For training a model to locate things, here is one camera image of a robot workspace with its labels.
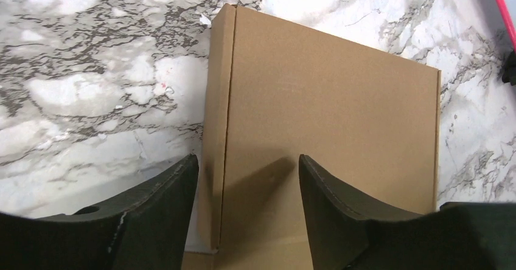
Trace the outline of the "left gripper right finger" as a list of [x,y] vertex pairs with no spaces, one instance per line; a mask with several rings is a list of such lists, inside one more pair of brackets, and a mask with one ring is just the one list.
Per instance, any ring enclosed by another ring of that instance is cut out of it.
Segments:
[[514,269],[515,204],[447,202],[420,215],[299,157],[315,269]]

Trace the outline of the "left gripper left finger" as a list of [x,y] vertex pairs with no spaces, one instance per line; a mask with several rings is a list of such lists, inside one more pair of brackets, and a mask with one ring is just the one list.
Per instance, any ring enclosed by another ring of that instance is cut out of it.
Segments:
[[1,215],[2,269],[180,269],[198,182],[190,154],[72,215]]

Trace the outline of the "brown cardboard box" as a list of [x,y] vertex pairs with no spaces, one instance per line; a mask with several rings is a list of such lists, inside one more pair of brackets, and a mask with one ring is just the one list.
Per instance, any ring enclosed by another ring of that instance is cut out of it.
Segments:
[[441,72],[247,7],[212,21],[197,229],[184,269],[311,269],[306,154],[415,213],[436,209]]

